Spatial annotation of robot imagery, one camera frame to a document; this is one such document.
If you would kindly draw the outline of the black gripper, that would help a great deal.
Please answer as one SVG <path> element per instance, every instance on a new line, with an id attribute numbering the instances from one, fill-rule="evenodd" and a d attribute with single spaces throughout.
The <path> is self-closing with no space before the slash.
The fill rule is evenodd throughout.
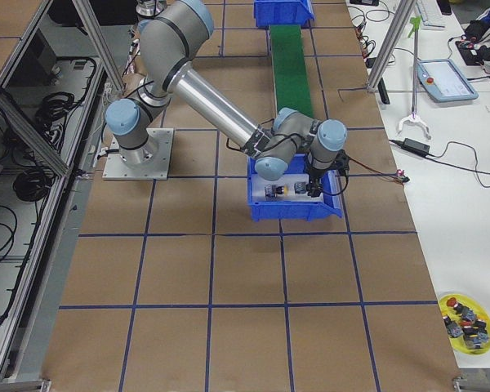
<path id="1" fill-rule="evenodd" d="M 309 183 L 306 184 L 306 193 L 309 197 L 314 198 L 315 196 L 319 197 L 321 195 L 323 190 L 321 180 L 329 170 L 330 167 L 316 168 L 309 163 L 305 164 L 305 172 L 309 177 Z"/>

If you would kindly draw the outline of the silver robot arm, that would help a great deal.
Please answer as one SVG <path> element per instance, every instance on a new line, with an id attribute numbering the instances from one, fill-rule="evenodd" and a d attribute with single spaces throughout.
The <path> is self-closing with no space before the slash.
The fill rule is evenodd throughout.
<path id="1" fill-rule="evenodd" d="M 175 1 L 139 23 L 145 78 L 136 97 L 126 95 L 111 103 L 105 116 L 122 160 L 136 166 L 154 158 L 158 146 L 147 126 L 172 96 L 178 96 L 253 158 L 256 172 L 265 180 L 278 180 L 293 157 L 304 154 L 306 192 L 310 197 L 324 194 L 322 178 L 338 163 L 346 141 L 344 124 L 290 108 L 279 110 L 270 129 L 254 122 L 194 70 L 192 61 L 213 29 L 212 15 L 201 1 Z"/>

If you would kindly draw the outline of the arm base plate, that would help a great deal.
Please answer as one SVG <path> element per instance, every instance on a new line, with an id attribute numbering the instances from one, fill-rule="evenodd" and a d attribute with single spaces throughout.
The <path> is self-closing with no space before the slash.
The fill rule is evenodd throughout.
<path id="1" fill-rule="evenodd" d="M 127 150 L 119 147 L 113 137 L 106 158 L 104 180 L 167 180 L 172 154 L 174 129 L 147 128 L 148 140 L 139 149 Z"/>

